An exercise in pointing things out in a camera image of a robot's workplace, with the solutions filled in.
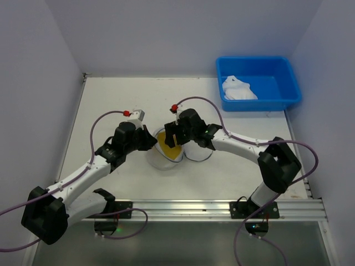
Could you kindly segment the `white mesh laundry bag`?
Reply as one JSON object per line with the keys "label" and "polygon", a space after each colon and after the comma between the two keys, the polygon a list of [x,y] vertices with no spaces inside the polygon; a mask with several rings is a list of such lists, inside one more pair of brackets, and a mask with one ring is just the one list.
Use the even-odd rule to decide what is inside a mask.
{"label": "white mesh laundry bag", "polygon": [[[157,134],[162,131],[165,131],[163,127],[156,129],[154,132],[154,137],[156,138]],[[208,160],[213,154],[212,150],[204,149],[193,141],[190,141],[181,146],[183,148],[183,153],[180,157],[180,160],[178,161],[173,161],[165,157],[157,149],[157,144],[146,153],[146,159],[152,167],[161,171],[166,171],[182,163],[183,159],[187,159],[192,162],[203,162]]]}

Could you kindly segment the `yellow garment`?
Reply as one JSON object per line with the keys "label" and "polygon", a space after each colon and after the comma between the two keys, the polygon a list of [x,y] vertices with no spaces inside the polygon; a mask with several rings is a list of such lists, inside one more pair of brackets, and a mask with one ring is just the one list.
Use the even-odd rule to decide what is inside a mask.
{"label": "yellow garment", "polygon": [[176,137],[173,136],[174,144],[175,146],[173,148],[170,148],[166,143],[165,143],[165,131],[159,132],[157,134],[157,149],[168,159],[173,160],[173,161],[178,161],[180,160],[180,157],[183,153],[183,148],[181,145],[177,144]]}

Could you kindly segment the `white bra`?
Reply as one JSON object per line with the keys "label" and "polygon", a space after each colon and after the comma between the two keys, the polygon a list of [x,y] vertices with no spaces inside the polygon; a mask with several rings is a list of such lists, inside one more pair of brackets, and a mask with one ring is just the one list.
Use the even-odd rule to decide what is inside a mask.
{"label": "white bra", "polygon": [[227,100],[257,100],[258,97],[250,89],[250,84],[239,80],[234,75],[228,76],[222,83],[222,90]]}

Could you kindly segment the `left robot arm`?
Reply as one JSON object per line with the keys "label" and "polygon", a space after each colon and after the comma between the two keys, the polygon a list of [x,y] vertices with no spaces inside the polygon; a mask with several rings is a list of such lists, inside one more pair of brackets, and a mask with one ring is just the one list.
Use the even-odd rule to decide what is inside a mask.
{"label": "left robot arm", "polygon": [[115,197],[98,188],[87,198],[79,196],[101,178],[111,174],[133,151],[148,151],[157,139],[147,127],[122,122],[113,136],[96,150],[94,156],[64,180],[46,189],[31,190],[21,224],[45,244],[53,244],[67,228],[90,216],[116,216]]}

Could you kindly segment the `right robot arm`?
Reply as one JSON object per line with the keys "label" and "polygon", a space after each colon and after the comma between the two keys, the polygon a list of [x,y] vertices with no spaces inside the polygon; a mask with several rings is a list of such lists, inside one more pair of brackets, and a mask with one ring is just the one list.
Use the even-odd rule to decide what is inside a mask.
{"label": "right robot arm", "polygon": [[164,125],[165,144],[170,148],[191,141],[212,151],[224,151],[243,157],[259,166],[262,182],[247,199],[246,206],[236,206],[245,215],[257,211],[278,194],[286,192],[301,169],[301,163],[283,139],[275,137],[277,144],[266,146],[244,143],[224,132],[221,125],[206,124],[195,109],[182,109],[173,105],[174,122]]}

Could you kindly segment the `blue plastic bin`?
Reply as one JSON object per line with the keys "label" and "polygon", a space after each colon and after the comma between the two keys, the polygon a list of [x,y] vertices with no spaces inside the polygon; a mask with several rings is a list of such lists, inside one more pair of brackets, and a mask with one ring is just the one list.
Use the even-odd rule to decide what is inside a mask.
{"label": "blue plastic bin", "polygon": [[[302,99],[290,62],[285,57],[219,57],[216,59],[216,74],[224,111],[284,111]],[[229,76],[248,83],[257,99],[227,99],[222,83]]]}

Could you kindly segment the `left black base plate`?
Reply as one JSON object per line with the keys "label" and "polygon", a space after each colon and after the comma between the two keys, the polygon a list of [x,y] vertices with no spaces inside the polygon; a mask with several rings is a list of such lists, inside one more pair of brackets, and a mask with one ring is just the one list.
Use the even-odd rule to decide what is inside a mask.
{"label": "left black base plate", "polygon": [[133,203],[131,201],[115,201],[113,212],[119,212],[113,215],[116,220],[131,219],[132,211],[123,212],[126,209],[132,209]]}

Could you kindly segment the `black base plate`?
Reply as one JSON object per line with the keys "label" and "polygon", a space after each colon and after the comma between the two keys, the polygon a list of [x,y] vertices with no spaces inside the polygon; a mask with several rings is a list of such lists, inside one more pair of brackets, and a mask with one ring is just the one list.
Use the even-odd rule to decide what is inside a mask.
{"label": "black base plate", "polygon": [[270,203],[268,206],[260,210],[260,207],[254,204],[245,196],[240,197],[237,201],[229,202],[229,211],[232,219],[245,219],[256,212],[251,219],[279,219],[280,213],[276,202]]}
{"label": "black base plate", "polygon": [[119,212],[113,215],[116,220],[131,219],[132,211],[123,212],[126,209],[132,209],[133,203],[131,201],[115,201],[113,212]]}

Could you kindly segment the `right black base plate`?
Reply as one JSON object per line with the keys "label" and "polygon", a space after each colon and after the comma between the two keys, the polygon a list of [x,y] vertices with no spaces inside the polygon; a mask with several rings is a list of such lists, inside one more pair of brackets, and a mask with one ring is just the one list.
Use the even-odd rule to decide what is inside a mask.
{"label": "right black base plate", "polygon": [[237,201],[229,202],[229,211],[232,219],[245,219],[256,212],[251,219],[279,219],[280,213],[276,202],[270,203],[268,206],[260,210],[260,207],[254,204],[245,196],[240,197]]}

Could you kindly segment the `aluminium mounting rail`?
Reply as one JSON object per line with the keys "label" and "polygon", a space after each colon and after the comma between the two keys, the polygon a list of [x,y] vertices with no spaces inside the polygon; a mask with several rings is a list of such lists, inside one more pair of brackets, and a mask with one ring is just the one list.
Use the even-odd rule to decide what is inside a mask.
{"label": "aluminium mounting rail", "polygon": [[[119,206],[144,210],[154,222],[241,222],[231,199],[118,199]],[[249,222],[325,222],[320,199],[277,199],[277,205]]]}

